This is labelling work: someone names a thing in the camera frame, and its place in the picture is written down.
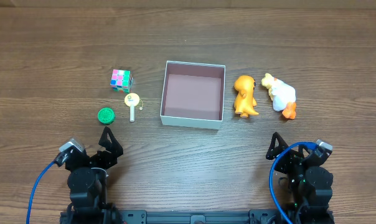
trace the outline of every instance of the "white duck toy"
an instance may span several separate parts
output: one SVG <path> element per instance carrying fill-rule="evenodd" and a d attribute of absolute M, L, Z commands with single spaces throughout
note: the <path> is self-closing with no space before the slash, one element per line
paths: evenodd
<path fill-rule="evenodd" d="M 296 90 L 269 73 L 265 74 L 261 84 L 268 89 L 274 110 L 283 110 L 282 115 L 285 118 L 294 119 L 296 117 Z"/>

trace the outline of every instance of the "colorful puzzle cube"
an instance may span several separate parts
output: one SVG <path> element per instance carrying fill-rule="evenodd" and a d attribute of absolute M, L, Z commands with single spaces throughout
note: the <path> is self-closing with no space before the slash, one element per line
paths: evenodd
<path fill-rule="evenodd" d="M 133 81 L 130 71 L 114 69 L 112 72 L 111 87 L 115 91 L 130 93 Z"/>

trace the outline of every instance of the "round green object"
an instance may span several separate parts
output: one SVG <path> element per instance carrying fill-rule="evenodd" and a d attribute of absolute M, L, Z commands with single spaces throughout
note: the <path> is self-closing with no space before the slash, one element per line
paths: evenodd
<path fill-rule="evenodd" d="M 111 124 L 115 120 L 115 112 L 111 108 L 102 108 L 98 112 L 98 119 L 103 124 Z"/>

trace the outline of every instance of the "orange plush toy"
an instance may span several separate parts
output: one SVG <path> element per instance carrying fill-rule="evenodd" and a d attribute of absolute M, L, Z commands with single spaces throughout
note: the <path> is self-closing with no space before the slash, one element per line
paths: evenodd
<path fill-rule="evenodd" d="M 256 100 L 253 97 L 255 91 L 256 81 L 248 76 L 240 76 L 234 84 L 234 88 L 238 91 L 238 96 L 235 99 L 233 107 L 235 107 L 235 113 L 240 114 L 241 118 L 247 118 L 250 115 L 258 115 L 253 109 L 257 105 Z"/>

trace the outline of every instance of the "dinosaur head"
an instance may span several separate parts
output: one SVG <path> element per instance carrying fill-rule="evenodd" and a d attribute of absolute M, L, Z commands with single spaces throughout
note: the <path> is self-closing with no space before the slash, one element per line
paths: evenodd
<path fill-rule="evenodd" d="M 267 89 L 270 89 L 274 85 L 274 82 L 275 78 L 269 73 L 266 73 L 264 78 L 261 80 L 261 84 Z"/>
<path fill-rule="evenodd" d="M 242 75 L 240 76 L 236 81 L 235 81 L 235 84 L 233 85 L 233 87 L 237 90 L 237 91 L 241 91 L 241 90 L 254 90 L 255 89 L 255 86 L 256 86 L 256 81 L 248 76 L 248 75 Z"/>

